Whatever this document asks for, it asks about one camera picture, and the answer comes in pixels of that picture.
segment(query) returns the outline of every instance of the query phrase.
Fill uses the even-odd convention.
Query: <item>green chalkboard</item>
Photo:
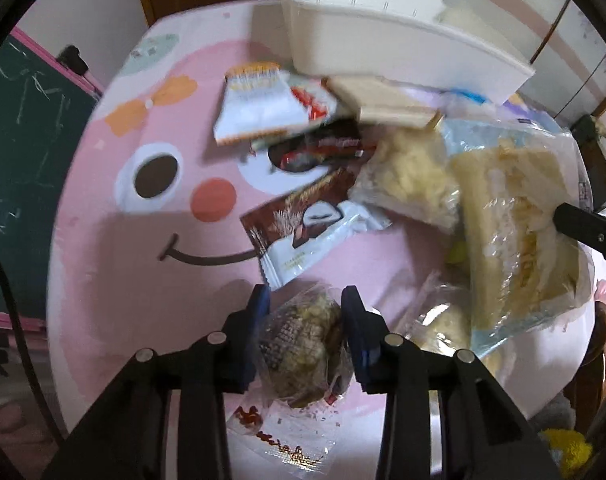
[[[22,316],[45,319],[50,240],[94,98],[19,40],[0,49],[0,260]],[[5,312],[0,294],[0,312]]]

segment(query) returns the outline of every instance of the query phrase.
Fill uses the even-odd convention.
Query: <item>cartoon face tabletop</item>
[[[266,155],[247,156],[246,146],[215,145],[224,73],[253,60],[289,63],[277,0],[170,16],[132,51],[94,111],[59,204],[48,283],[52,369],[69,428],[138,349],[187,348],[243,308],[262,279],[240,216],[323,175],[322,168],[285,173]],[[444,253],[435,229],[394,220],[342,243],[272,304],[320,280],[356,285],[388,323],[398,319]],[[542,349],[545,359],[530,356],[561,359],[566,372],[546,378],[535,399],[510,391],[522,409],[541,407],[576,371],[591,333],[583,317],[556,334],[553,352]],[[227,400],[228,409],[236,405]],[[353,384],[347,400],[358,431],[337,448],[331,476],[372,478],[385,399]],[[235,478],[289,478],[243,446],[230,447]]]

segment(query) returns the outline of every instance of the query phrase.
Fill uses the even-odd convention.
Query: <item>cartoon face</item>
[[[179,42],[177,34],[163,34],[144,38],[125,60],[119,75],[130,75],[146,70],[161,61]]]
[[[207,46],[88,125],[59,204],[49,277],[50,309],[61,313],[52,337],[86,405],[138,349],[187,348],[243,308],[263,279],[240,216],[327,171],[287,173],[266,153],[213,139],[225,71],[274,58],[259,43]],[[318,203],[305,228],[325,229],[343,214]],[[431,228],[414,230],[433,240]],[[406,307],[407,287],[422,282],[414,272],[427,275],[438,255],[419,239],[410,256],[405,236],[399,226],[344,241],[274,303],[320,280],[357,285],[379,309],[395,294]]]

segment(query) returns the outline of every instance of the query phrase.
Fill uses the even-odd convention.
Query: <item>white storage box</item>
[[[281,0],[294,66],[308,75],[379,75],[465,89],[502,104],[534,69],[441,24],[442,0]]]

